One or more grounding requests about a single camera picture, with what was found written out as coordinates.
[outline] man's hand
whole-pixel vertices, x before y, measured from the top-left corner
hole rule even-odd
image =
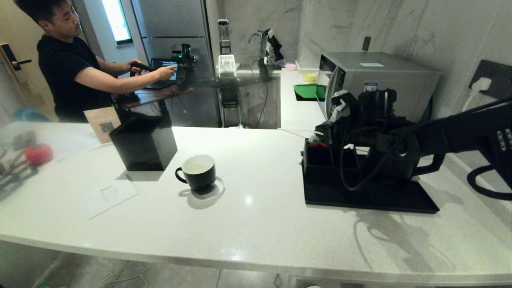
[[[160,67],[155,72],[160,80],[168,80],[176,73],[176,66]]]
[[[137,68],[137,67],[131,67],[133,62],[142,63],[139,59],[132,59],[132,60],[128,61],[128,66],[129,66],[128,70],[130,70],[130,68],[131,68],[132,72],[135,72],[137,75],[140,75],[142,73],[142,69]]]

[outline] cup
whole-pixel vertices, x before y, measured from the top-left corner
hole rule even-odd
[[[183,172],[185,179],[178,174],[179,171]],[[202,191],[208,193],[207,188],[215,183],[216,179],[214,159],[208,155],[196,155],[187,159],[182,167],[176,169],[174,175],[197,194],[201,194]]]

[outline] microwave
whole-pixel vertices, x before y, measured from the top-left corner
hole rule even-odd
[[[362,92],[393,89],[396,116],[418,123],[436,88],[441,71],[383,52],[324,53],[320,58],[317,102],[326,120],[331,117],[331,97],[347,90],[356,98]]]

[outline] refrigerator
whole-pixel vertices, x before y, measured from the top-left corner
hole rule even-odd
[[[195,78],[215,77],[205,0],[131,0],[131,8],[136,27],[130,31],[139,58],[142,51],[148,63],[152,58],[170,58],[173,50],[181,50],[186,43],[198,59]],[[216,88],[193,86],[193,91],[166,100],[166,105],[173,126],[221,126]]]

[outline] floor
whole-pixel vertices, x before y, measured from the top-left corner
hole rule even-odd
[[[288,288],[288,281],[289,275],[283,274],[151,264],[62,252],[32,288],[43,285],[50,288]],[[296,288],[312,284],[321,285],[322,288],[377,288],[372,285],[311,281],[297,281]]]

